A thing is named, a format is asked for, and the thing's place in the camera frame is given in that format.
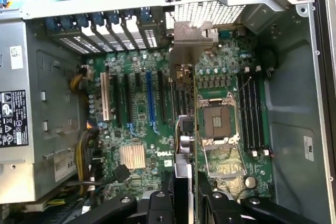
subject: warning label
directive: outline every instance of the warning label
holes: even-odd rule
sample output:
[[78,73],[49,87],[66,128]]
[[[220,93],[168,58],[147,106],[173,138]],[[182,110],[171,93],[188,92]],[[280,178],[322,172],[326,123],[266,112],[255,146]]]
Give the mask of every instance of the warning label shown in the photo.
[[26,91],[0,92],[0,108],[0,148],[28,145]]

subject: green circuit board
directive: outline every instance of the green circuit board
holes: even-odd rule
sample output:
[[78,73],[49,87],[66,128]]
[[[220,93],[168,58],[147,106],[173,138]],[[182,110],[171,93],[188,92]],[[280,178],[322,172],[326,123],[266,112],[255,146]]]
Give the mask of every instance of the green circuit board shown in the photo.
[[[225,97],[227,92],[235,93],[237,91],[236,72],[247,66],[255,67],[255,58],[252,53],[253,43],[251,38],[229,37],[220,39],[218,47],[203,53],[199,64],[195,67],[198,92],[205,98]],[[118,166],[122,158],[125,159],[125,155],[126,158],[131,159],[134,167],[141,167],[131,169],[131,178],[124,183],[108,185],[104,190],[104,196],[109,199],[117,194],[125,193],[141,198],[143,192],[160,188],[162,173],[165,170],[171,171],[174,164],[173,136],[176,118],[173,116],[172,104],[175,93],[169,82],[168,50],[141,50],[95,56],[88,58],[87,64],[94,70],[93,80],[88,81],[90,118],[95,119],[101,129],[99,147],[105,157],[105,177],[112,176],[113,169]],[[110,79],[109,96],[112,115],[110,121],[103,121],[102,118],[100,86],[102,72],[108,73]],[[128,76],[128,92],[124,88],[125,74]],[[132,127],[129,124],[129,111],[132,113]],[[155,128],[152,123],[153,116],[155,117]],[[266,113],[262,118],[267,124]],[[131,149],[131,152],[143,148],[144,157],[136,159],[127,156],[131,152],[129,149],[123,149],[125,146],[135,148]],[[245,154],[241,159],[236,151],[231,150],[229,158],[228,150],[222,153],[214,151],[209,155],[208,160],[214,167],[228,160],[244,163],[247,173],[258,179],[260,193],[267,195],[266,184],[271,182],[270,161],[262,158],[250,159]],[[202,152],[198,155],[198,165],[200,170],[205,171],[205,159]],[[261,171],[265,171],[266,174],[261,176]],[[226,182],[218,180],[218,183],[219,186],[224,186],[223,190],[227,188]]]

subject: barcode sticker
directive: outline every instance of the barcode sticker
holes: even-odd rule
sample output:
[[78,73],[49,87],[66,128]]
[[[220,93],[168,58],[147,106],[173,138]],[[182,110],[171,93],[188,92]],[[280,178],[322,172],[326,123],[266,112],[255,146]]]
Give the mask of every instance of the barcode sticker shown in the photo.
[[22,58],[22,47],[10,47],[10,62],[12,64],[12,69],[20,69],[23,68],[23,58]]
[[75,151],[64,152],[54,157],[55,181],[59,181],[76,170]]
[[308,136],[304,136],[303,137],[303,144],[305,146],[304,149],[304,156],[306,157],[306,159],[314,162],[314,149],[313,149],[313,139],[311,137]]

